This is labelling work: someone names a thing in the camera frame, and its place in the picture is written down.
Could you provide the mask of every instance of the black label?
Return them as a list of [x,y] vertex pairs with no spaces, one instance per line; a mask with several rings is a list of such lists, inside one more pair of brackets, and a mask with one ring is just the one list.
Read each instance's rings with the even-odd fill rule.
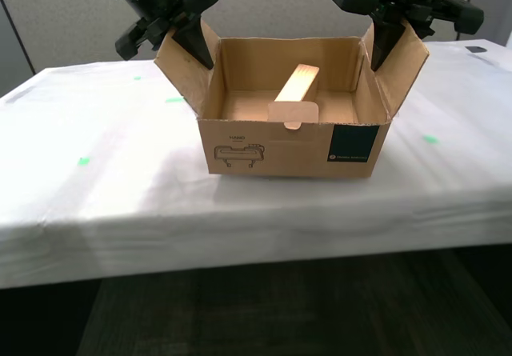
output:
[[334,126],[328,162],[367,162],[379,126]]

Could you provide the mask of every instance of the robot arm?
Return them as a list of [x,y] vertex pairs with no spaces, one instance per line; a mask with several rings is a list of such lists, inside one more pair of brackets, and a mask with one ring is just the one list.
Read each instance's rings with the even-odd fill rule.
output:
[[[141,17],[116,42],[116,50],[130,60],[149,40],[158,49],[169,30],[173,39],[208,69],[214,63],[201,28],[202,12],[218,0],[126,0]],[[374,22],[371,67],[377,70],[402,36],[406,18],[420,38],[434,34],[434,19],[453,22],[455,30],[475,34],[483,23],[483,11],[463,0],[333,0],[342,10],[369,15]]]
[[475,34],[483,24],[483,11],[463,0],[333,0],[353,14],[371,16],[374,21],[374,50],[371,68],[377,70],[386,60],[405,28],[406,18],[420,38],[431,36],[434,19],[454,23],[462,34]]
[[138,53],[149,40],[157,50],[169,30],[173,39],[208,69],[214,67],[202,34],[201,14],[218,0],[126,0],[141,19],[116,42],[116,51],[125,60]]

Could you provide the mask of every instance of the wooden stick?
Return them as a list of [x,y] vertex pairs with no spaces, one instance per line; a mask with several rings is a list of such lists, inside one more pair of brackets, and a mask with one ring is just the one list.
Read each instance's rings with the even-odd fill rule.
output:
[[318,89],[320,68],[299,64],[275,99],[276,102],[312,102]]

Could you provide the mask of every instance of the table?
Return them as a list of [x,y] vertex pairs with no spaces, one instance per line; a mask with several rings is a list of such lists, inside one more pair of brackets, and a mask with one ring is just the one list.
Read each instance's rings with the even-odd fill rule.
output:
[[363,180],[209,175],[152,62],[41,72],[0,100],[0,287],[512,242],[512,51],[428,47]]

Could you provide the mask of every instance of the cardboard box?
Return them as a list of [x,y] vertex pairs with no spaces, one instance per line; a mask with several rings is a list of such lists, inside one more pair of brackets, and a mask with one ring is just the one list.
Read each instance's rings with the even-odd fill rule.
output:
[[[202,27],[212,70],[169,35],[155,62],[197,113],[212,174],[371,176],[428,57],[409,24],[377,72],[370,68],[373,28],[363,38],[281,40],[219,38]],[[276,120],[274,100],[299,64],[320,68],[316,96],[284,103],[289,108]]]

